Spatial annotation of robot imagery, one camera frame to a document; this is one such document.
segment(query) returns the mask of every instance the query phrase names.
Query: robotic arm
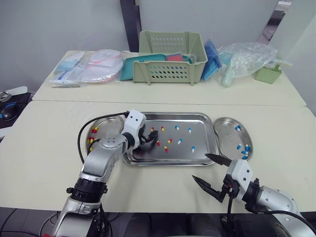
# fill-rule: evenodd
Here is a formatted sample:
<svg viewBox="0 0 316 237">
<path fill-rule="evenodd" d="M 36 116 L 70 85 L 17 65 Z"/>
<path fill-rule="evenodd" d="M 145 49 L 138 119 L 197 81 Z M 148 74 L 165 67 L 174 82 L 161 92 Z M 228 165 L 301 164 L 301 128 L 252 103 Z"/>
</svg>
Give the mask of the robotic arm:
<svg viewBox="0 0 316 237">
<path fill-rule="evenodd" d="M 107 181 L 115 162 L 128 150 L 136 149 L 141 140 L 140 129 L 146 116 L 131 110 L 121 134 L 101 139 L 89 153 L 71 194 L 61 211 L 52 236 L 94 236 L 97 230 L 95 216 L 101 205 L 101 197 L 107 192 Z"/>
<path fill-rule="evenodd" d="M 308 222 L 297 209 L 294 199 L 280 190 L 273 190 L 265 186 L 259 186 L 259 179 L 252 180 L 252 170 L 246 160 L 230 160 L 214 154 L 205 154 L 212 161 L 228 166 L 221 191 L 211 188 L 204 180 L 193 176 L 198 185 L 208 194 L 223 202 L 226 194 L 230 198 L 244 201 L 246 210 L 253 213 L 273 214 L 283 227 L 279 227 L 289 237 L 315 237 L 315 233 L 307 226 Z"/>
</svg>

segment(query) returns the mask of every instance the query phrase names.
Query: transparent plastic bag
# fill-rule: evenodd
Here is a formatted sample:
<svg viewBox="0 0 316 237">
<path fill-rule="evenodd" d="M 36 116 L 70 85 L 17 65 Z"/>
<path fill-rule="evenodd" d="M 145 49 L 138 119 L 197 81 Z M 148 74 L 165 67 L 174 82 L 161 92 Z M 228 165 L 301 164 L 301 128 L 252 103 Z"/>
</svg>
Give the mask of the transparent plastic bag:
<svg viewBox="0 0 316 237">
<path fill-rule="evenodd" d="M 70 71 L 76 63 L 83 57 L 84 51 L 79 51 L 72 53 L 68 57 L 66 57 L 63 61 L 58 64 L 55 73 L 63 72 L 63 71 Z"/>
<path fill-rule="evenodd" d="M 233 78 L 253 74 L 274 60 L 277 50 L 258 42 L 233 43 L 218 50 L 220 61 L 226 67 L 219 71 L 219 80 L 223 86 L 230 86 Z"/>
<path fill-rule="evenodd" d="M 82 73 L 83 82 L 97 83 L 119 79 L 123 57 L 119 51 L 102 49 L 93 53 Z"/>
<path fill-rule="evenodd" d="M 63 71 L 54 74 L 55 78 L 50 80 L 52 87 L 79 87 L 81 83 L 81 75 L 85 67 L 86 62 L 77 62 L 77 64 L 70 71 Z"/>
</svg>

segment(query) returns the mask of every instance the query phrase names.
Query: table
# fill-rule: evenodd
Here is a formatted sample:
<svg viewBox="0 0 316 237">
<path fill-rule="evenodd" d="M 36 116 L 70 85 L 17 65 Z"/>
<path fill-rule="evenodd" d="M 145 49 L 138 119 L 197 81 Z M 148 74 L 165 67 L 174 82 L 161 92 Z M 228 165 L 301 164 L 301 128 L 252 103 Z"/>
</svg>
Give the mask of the table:
<svg viewBox="0 0 316 237">
<path fill-rule="evenodd" d="M 0 144 L 0 206 L 60 210 L 73 187 L 81 162 L 77 133 L 91 118 L 136 109 L 157 112 L 201 112 L 213 121 L 229 116 L 248 130 L 254 147 L 249 161 L 253 179 L 293 196 L 300 211 L 316 210 L 315 117 L 306 107 L 172 105 L 33 101 Z M 196 175 L 222 187 L 227 168 L 132 167 L 116 163 L 103 196 L 108 212 L 225 213 L 192 179 Z M 233 212 L 244 213 L 234 202 Z"/>
<path fill-rule="evenodd" d="M 74 51 L 68 51 L 65 57 Z M 52 88 L 46 78 L 33 100 L 93 101 L 152 104 L 201 104 L 201 105 L 275 105 L 306 106 L 292 83 L 282 74 L 270 85 L 254 80 L 253 76 L 235 79 L 225 88 L 211 79 L 196 83 L 133 83 L 112 81 L 105 84 L 82 84 L 80 88 Z"/>
</svg>

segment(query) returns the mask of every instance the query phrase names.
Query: wall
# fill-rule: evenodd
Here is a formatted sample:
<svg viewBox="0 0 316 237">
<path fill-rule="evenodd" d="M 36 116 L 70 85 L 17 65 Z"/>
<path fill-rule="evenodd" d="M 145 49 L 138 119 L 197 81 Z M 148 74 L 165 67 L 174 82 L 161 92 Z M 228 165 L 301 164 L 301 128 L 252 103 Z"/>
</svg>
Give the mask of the wall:
<svg viewBox="0 0 316 237">
<path fill-rule="evenodd" d="M 293 1 L 281 21 L 270 45 L 278 55 L 293 63 L 292 68 L 282 67 L 307 106 L 316 115 L 316 2 Z"/>
<path fill-rule="evenodd" d="M 1 0 L 0 91 L 35 92 L 68 50 L 128 50 L 119 0 Z"/>
<path fill-rule="evenodd" d="M 199 32 L 216 47 L 257 41 L 277 0 L 139 0 L 143 30 Z"/>
<path fill-rule="evenodd" d="M 286 59 L 292 68 L 283 67 L 307 106 L 316 115 L 316 17 L 312 19 Z"/>
</svg>

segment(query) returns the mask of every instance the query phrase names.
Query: green holder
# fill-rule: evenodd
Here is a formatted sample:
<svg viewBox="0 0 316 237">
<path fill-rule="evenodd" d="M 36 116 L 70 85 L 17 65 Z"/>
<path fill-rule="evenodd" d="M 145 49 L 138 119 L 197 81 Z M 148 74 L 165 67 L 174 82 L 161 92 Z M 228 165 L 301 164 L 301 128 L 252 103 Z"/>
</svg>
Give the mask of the green holder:
<svg viewBox="0 0 316 237">
<path fill-rule="evenodd" d="M 256 72 L 255 79 L 265 83 L 273 84 L 281 74 L 282 71 L 279 69 L 279 65 L 276 65 L 276 67 L 273 69 L 263 67 Z"/>
<path fill-rule="evenodd" d="M 139 53 L 195 55 L 197 60 L 188 61 L 146 61 L 133 63 L 133 81 L 147 82 L 188 82 L 191 85 L 201 79 L 207 62 L 201 35 L 194 32 L 152 32 L 142 31 Z"/>
</svg>

